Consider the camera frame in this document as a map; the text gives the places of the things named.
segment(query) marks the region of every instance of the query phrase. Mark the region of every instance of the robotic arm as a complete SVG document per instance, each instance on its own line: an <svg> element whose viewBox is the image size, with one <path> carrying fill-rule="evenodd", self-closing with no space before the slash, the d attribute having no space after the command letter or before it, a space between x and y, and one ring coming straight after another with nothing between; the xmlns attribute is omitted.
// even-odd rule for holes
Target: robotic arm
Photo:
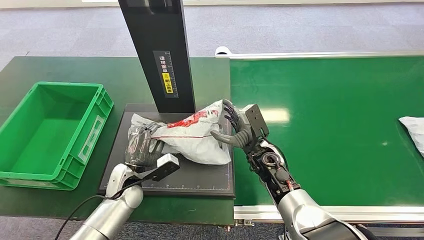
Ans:
<svg viewBox="0 0 424 240"><path fill-rule="evenodd" d="M242 148L250 170L259 175L288 229L290 240L376 240L363 226L352 226L331 215L301 189L288 169L283 152L267 136L268 127L257 104L238 110L224 100L225 116L235 135L212 131L223 143Z"/></svg>
<svg viewBox="0 0 424 240"><path fill-rule="evenodd" d="M87 218L71 240L112 240L143 200L141 183L160 181L180 168L170 153L162 155L164 143L154 143L149 152L151 135L157 125L133 129L125 151L125 163L115 166L110 174L105 199Z"/></svg>

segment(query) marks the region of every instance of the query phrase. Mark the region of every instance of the green table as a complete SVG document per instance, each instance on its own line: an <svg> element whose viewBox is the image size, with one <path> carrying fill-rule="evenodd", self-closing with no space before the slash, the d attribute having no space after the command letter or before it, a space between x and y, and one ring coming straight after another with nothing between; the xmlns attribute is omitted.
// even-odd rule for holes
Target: green table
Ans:
<svg viewBox="0 0 424 240"><path fill-rule="evenodd" d="M191 67L197 105L230 97L228 59L193 58ZM0 124L38 81L100 83L115 103L75 190L0 186L0 215L66 218L81 201L96 194L125 105L154 101L136 57L15 57L0 72ZM233 203L223 198L146 196L131 220L231 225ZM88 202L76 218L88 217L98 204Z"/></svg>
<svg viewBox="0 0 424 240"><path fill-rule="evenodd" d="M424 222L423 158L397 120L424 117L424 57L232 54L192 58L191 67L197 104L229 95L240 107L259 104L269 139L284 151L296 180L337 217ZM0 123L37 81L102 83L115 101L76 190L0 187L0 215L63 218L95 193L125 104L153 99L135 57L16 57L0 72ZM240 150L234 166L235 201L146 197L132 219L216 225L230 225L233 218L280 221ZM96 204L77 217L87 217Z"/></svg>

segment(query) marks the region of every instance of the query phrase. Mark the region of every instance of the white plastic bag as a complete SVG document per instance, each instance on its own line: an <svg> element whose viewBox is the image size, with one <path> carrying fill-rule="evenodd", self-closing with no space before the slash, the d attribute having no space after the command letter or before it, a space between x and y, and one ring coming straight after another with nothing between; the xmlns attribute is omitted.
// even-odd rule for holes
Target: white plastic bag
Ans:
<svg viewBox="0 0 424 240"><path fill-rule="evenodd" d="M163 153L181 153L187 159L210 165L225 165L231 161L227 144L219 143L211 136L212 130L220 130L218 122L223 111L223 101L219 100L181 121L161 125L153 134L150 150L155 140L165 142ZM131 118L131 130L142 127L152 121L134 114Z"/></svg>
<svg viewBox="0 0 424 240"><path fill-rule="evenodd" d="M415 147L424 157L424 117L404 116L399 121L408 129Z"/></svg>

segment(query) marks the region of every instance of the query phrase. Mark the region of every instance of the black pole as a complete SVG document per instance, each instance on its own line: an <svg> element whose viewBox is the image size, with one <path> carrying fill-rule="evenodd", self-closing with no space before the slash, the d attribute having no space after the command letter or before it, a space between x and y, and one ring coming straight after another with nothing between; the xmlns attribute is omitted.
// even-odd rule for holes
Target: black pole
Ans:
<svg viewBox="0 0 424 240"><path fill-rule="evenodd" d="M118 0L159 113L194 113L182 0Z"/></svg>

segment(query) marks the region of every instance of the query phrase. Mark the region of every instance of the green bin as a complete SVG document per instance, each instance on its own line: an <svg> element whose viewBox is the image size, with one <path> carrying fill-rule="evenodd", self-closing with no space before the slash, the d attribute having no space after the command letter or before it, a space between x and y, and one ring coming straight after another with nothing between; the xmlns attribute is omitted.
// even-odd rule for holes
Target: green bin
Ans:
<svg viewBox="0 0 424 240"><path fill-rule="evenodd" d="M113 105L102 84L36 83L0 128L0 185L75 189Z"/></svg>

